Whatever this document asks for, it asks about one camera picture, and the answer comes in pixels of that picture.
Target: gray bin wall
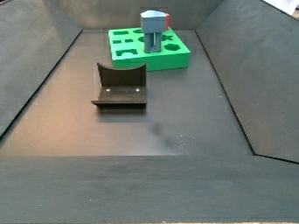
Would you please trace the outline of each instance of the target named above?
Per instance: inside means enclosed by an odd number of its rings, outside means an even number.
[[[87,30],[141,26],[141,13],[169,12],[175,30],[195,30],[223,0],[54,0]]]
[[[255,153],[299,162],[299,21],[226,0],[197,31]]]
[[[50,0],[0,5],[0,136],[79,34]]]

